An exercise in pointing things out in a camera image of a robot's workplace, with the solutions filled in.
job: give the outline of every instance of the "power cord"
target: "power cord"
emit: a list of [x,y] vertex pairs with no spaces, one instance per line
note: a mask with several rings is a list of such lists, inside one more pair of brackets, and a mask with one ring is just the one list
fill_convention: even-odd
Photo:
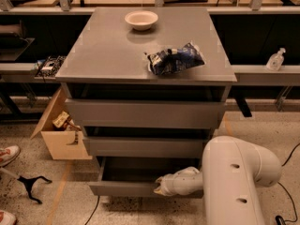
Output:
[[[296,150],[296,148],[300,145],[297,144],[294,149],[291,151],[290,155],[288,156],[288,158],[286,159],[286,161],[281,165],[282,167],[284,167],[288,161],[291,159],[292,155],[293,155],[293,152],[294,150]],[[292,207],[293,207],[293,211],[294,211],[294,214],[295,214],[295,220],[285,220],[283,219],[282,216],[280,215],[277,215],[275,217],[275,221],[277,222],[277,225],[285,225],[286,223],[285,222],[296,222],[298,220],[298,215],[297,215],[297,210],[296,210],[296,207],[295,207],[295,204],[294,204],[294,201],[293,201],[293,198],[291,196],[291,194],[289,193],[289,191],[281,184],[278,182],[279,185],[281,185],[281,187],[286,191],[286,193],[288,194],[288,196],[290,197],[291,201],[292,201]]]
[[87,219],[87,221],[84,223],[84,225],[86,225],[87,223],[89,223],[90,219],[92,218],[92,216],[94,215],[94,213],[96,212],[97,208],[98,208],[98,205],[99,205],[99,201],[100,201],[100,196],[97,196],[97,203],[96,203],[96,206],[94,208],[94,211],[93,213],[91,214],[90,218]]

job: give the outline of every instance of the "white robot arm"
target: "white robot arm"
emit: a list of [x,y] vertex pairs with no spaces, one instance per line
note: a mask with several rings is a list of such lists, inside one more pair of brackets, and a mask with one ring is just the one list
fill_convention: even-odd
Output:
[[203,189],[209,225],[264,225],[255,186],[271,187],[280,176],[280,161],[270,150],[220,136],[205,146],[201,172],[189,167],[159,177],[154,192],[172,196]]

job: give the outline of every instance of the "white bottle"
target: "white bottle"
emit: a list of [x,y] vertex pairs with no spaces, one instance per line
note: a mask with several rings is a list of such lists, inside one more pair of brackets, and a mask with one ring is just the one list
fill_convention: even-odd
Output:
[[280,70],[283,60],[284,60],[284,56],[282,55],[283,53],[285,53],[285,49],[280,48],[280,50],[277,53],[273,54],[270,57],[268,63],[266,64],[266,67],[271,71]]

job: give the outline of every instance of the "white shoe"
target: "white shoe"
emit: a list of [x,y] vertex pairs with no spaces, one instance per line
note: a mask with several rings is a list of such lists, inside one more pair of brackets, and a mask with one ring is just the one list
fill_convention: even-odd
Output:
[[7,148],[0,148],[0,167],[6,166],[20,154],[20,147],[17,145]]
[[13,214],[0,209],[0,225],[14,225],[17,219]]

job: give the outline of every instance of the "concrete floor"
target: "concrete floor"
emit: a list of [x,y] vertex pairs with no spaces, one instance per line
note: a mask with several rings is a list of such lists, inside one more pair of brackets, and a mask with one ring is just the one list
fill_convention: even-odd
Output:
[[[245,118],[233,109],[226,112],[215,135],[231,135],[272,150],[283,163],[300,143],[300,112],[260,112],[252,107],[253,117]],[[30,136],[36,124],[1,124],[0,146],[18,144],[22,151],[6,168],[24,177],[44,175],[51,184],[38,181],[34,196],[43,204],[27,198],[23,184],[1,174],[0,208],[16,215],[19,225],[83,225],[92,214],[98,197],[87,182],[95,179],[97,169],[90,160],[52,160],[40,135]],[[280,182],[290,191],[300,214],[300,147],[283,168]],[[257,188],[266,225],[275,225],[275,216],[294,219],[291,200],[280,185]],[[205,223],[203,199],[112,198],[100,203],[88,224],[198,225]]]

